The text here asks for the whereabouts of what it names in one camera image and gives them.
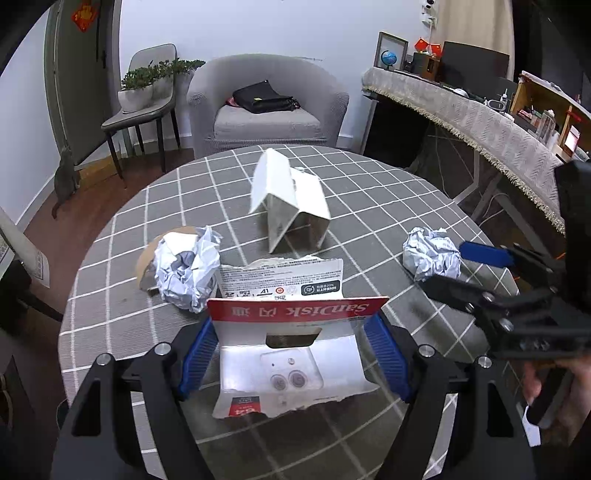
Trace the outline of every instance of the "sandisk logo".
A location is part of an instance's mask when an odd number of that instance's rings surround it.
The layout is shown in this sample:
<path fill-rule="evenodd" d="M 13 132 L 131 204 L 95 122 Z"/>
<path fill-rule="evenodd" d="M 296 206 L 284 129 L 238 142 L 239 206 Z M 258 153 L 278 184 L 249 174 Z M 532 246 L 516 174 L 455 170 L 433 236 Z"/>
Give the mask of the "sandisk logo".
<path fill-rule="evenodd" d="M 287 307 L 288 317 L 315 317 L 318 315 L 333 315 L 335 313 L 354 312 L 362 314 L 369 307 L 369 303 L 350 305 L 328 305 L 326 307 Z"/>

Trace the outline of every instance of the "green succulent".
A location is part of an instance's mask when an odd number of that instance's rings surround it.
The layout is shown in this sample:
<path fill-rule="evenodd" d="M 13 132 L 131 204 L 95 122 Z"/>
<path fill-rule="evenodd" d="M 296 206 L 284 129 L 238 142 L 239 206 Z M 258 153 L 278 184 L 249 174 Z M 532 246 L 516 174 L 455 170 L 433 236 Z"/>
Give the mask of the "green succulent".
<path fill-rule="evenodd" d="M 135 90 L 146 88 L 152 85 L 156 80 L 172 75 L 182 75 L 197 70 L 205 65 L 203 60 L 180 60 L 178 57 L 174 60 L 163 60 L 156 65 L 149 63 L 147 67 L 139 67 L 128 71 L 123 80 L 121 80 L 122 90 Z"/>

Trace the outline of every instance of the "gray dining chair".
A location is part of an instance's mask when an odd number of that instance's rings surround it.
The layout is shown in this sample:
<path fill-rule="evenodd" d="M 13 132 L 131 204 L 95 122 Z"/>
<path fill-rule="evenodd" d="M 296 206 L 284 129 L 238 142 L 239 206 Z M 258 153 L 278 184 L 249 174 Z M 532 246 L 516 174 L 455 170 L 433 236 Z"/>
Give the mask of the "gray dining chair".
<path fill-rule="evenodd" d="M 150 62 L 152 65 L 157 64 L 159 61 L 174 60 L 177 56 L 177 47 L 171 43 L 159 45 L 157 47 L 146 48 L 135 53 L 129 63 L 129 69 L 133 70 L 139 67 L 147 67 Z M 178 135 L 177 117 L 174 112 L 176 105 L 176 96 L 174 90 L 174 79 L 170 82 L 170 89 L 168 92 L 163 92 L 158 98 L 152 99 L 152 103 L 146 108 L 138 110 L 136 112 L 125 113 L 123 109 L 119 110 L 114 116 L 106 120 L 101 128 L 107 137 L 109 149 L 111 151 L 111 157 L 115 163 L 115 168 L 119 177 L 123 180 L 123 171 L 119 164 L 119 158 L 113 145 L 112 136 L 117 131 L 123 128 L 135 127 L 135 132 L 138 136 L 139 147 L 143 154 L 144 142 L 142 140 L 142 133 L 139 126 L 146 124 L 153 120 L 156 120 L 156 133 L 158 136 L 158 152 L 160 153 L 160 167 L 162 172 L 166 173 L 166 161 L 164 156 L 164 138 L 162 135 L 162 117 L 170 112 L 171 119 L 173 121 L 174 137 L 177 141 L 177 146 L 181 148 L 180 137 Z"/>

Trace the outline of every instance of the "white wall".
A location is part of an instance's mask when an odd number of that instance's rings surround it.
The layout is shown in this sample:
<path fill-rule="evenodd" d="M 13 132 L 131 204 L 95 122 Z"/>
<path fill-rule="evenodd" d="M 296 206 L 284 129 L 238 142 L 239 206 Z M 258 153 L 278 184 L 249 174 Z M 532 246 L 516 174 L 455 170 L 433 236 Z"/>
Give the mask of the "white wall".
<path fill-rule="evenodd" d="M 341 135 L 358 143 L 370 103 L 361 76 L 373 65 L 380 30 L 408 40 L 412 53 L 418 38 L 428 37 L 421 0 L 123 0 L 121 72 L 136 51 L 162 43 L 174 43 L 190 60 L 239 53 L 313 58 L 348 88 Z M 177 117 L 181 135 L 190 135 L 186 107 L 177 107 Z"/>
<path fill-rule="evenodd" d="M 14 222 L 34 213 L 51 193 L 60 162 L 43 73 L 47 15 L 35 23 L 0 76 L 0 206 Z"/>

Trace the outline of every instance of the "gray checkered tablecloth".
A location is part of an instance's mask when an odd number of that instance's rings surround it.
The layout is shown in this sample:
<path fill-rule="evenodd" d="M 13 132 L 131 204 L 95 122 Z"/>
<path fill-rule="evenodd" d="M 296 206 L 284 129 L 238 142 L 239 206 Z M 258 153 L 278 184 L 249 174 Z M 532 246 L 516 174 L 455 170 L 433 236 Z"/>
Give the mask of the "gray checkered tablecloth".
<path fill-rule="evenodd" d="M 78 271 L 60 332 L 64 385 L 71 401 L 87 370 L 102 352 L 116 358 L 140 355 L 171 341 L 195 316 L 136 288 L 134 266 L 144 246 L 181 226 L 212 225 L 223 235 L 222 262 L 245 265 L 268 257 L 267 219 L 251 215 L 250 179 L 261 151 L 247 147 L 192 161 L 153 182 L 130 200 L 96 239 Z M 473 317 L 429 300 L 401 266 L 402 243 L 415 226 L 447 228 L 462 240 L 490 244 L 482 231 L 430 183 L 398 168 L 327 147 L 273 145 L 322 180 L 332 214 L 317 255 L 342 258 L 345 296 L 385 295 L 384 310 L 417 343 L 430 343 L 456 360 L 471 361 L 487 349 Z M 291 232 L 275 256 L 299 257 L 312 250 L 307 235 Z M 515 294 L 505 270 L 462 263 L 462 278 Z M 339 403 L 313 406 L 268 419 L 262 414 L 216 420 L 219 358 L 215 355 L 201 389 L 183 410 L 197 444 L 216 478 L 372 478 L 394 439 L 405 404 L 384 387 L 385 380 L 361 332 L 366 376 L 382 388 Z M 505 367 L 513 391 L 518 381 Z M 148 471 L 164 477 L 141 394 L 133 394 L 139 444 Z M 455 397 L 447 399 L 427 476 L 439 473 L 451 434 Z"/>

